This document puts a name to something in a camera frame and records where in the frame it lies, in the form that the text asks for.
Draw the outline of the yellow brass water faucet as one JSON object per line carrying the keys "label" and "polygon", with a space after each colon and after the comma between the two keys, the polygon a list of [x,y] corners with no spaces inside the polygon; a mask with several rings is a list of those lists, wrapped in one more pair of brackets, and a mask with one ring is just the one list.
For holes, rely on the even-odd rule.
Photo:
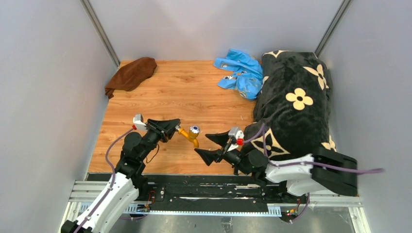
{"label": "yellow brass water faucet", "polygon": [[196,125],[190,126],[189,131],[186,132],[180,126],[176,126],[176,131],[179,135],[183,136],[186,140],[191,142],[195,148],[199,148],[199,141],[197,137],[200,134],[200,128]]}

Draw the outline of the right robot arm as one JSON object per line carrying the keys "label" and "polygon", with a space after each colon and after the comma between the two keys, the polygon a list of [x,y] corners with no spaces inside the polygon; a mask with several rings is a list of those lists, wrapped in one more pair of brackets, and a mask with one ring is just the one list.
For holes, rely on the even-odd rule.
{"label": "right robot arm", "polygon": [[206,137],[220,145],[217,150],[195,148],[207,166],[226,161],[236,173],[250,174],[261,186],[269,182],[283,183],[277,192],[283,202],[322,190],[343,196],[358,194],[358,162],[352,157],[320,147],[298,158],[274,161],[269,158],[268,145],[264,143],[260,148],[238,150],[246,144],[241,130],[231,129]]}

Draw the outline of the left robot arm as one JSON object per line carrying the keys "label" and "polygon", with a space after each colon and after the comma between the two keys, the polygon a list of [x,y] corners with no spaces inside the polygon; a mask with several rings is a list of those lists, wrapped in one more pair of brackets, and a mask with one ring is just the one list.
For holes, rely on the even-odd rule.
{"label": "left robot arm", "polygon": [[107,233],[120,218],[132,201],[148,197],[148,179],[142,174],[146,165],[144,160],[157,148],[158,143],[172,139],[181,123],[178,118],[170,120],[141,120],[137,114],[133,126],[122,134],[124,140],[120,159],[113,165],[107,185],[92,204],[75,220],[66,220],[62,233]]}

